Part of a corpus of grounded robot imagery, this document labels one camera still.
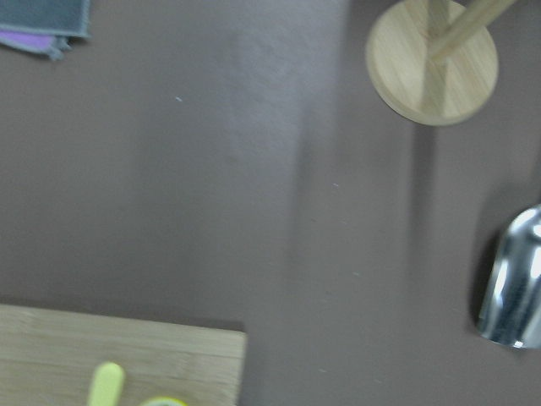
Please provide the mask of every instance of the purple cloth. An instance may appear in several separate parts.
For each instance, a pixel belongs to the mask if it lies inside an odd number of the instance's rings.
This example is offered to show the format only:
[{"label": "purple cloth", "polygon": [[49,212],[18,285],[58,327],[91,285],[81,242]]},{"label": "purple cloth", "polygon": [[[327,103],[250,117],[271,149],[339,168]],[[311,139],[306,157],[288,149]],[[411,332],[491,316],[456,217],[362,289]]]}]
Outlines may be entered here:
[{"label": "purple cloth", "polygon": [[26,34],[17,31],[0,30],[0,42],[23,51],[46,54],[51,59],[61,58],[62,50],[69,49],[63,36]]}]

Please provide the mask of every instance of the yellow round object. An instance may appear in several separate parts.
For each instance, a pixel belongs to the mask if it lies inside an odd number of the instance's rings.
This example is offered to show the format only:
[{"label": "yellow round object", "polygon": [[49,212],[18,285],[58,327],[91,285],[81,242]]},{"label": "yellow round object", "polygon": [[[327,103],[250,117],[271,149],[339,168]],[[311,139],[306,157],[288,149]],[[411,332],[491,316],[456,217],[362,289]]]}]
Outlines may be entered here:
[{"label": "yellow round object", "polygon": [[188,406],[185,402],[178,399],[159,397],[149,399],[141,404],[141,406]]},{"label": "yellow round object", "polygon": [[481,28],[442,62],[428,58],[429,46],[464,11],[449,1],[405,0],[383,13],[366,47],[369,76],[381,98],[417,123],[459,123],[492,94],[498,56]]}]

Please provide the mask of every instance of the shiny metal object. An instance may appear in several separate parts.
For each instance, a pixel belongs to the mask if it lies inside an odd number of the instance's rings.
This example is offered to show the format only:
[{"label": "shiny metal object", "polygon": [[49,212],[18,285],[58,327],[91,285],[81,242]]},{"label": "shiny metal object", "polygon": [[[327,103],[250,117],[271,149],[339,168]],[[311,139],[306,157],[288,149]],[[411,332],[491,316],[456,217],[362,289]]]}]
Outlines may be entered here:
[{"label": "shiny metal object", "polygon": [[541,348],[541,205],[505,231],[479,314],[481,335],[514,348]]}]

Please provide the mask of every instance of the yellow ring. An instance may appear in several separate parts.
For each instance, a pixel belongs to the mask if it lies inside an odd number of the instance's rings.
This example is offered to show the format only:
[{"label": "yellow ring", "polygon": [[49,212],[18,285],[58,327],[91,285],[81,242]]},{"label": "yellow ring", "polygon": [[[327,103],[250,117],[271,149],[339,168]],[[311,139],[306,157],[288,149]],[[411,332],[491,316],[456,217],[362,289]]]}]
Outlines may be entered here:
[{"label": "yellow ring", "polygon": [[152,398],[152,399],[146,400],[141,404],[141,406],[188,406],[188,405],[182,400],[161,396],[158,398]]}]

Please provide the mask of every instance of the purple fabric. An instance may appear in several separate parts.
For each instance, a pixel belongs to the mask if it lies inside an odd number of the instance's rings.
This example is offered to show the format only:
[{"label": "purple fabric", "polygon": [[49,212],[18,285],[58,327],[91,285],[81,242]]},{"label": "purple fabric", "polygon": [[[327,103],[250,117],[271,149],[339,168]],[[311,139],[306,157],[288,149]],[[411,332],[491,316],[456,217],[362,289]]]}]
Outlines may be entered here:
[{"label": "purple fabric", "polygon": [[23,32],[0,30],[0,39],[4,40],[9,45],[18,45],[22,48],[31,48],[36,52],[48,50],[55,41],[55,38],[55,36],[25,34]]}]

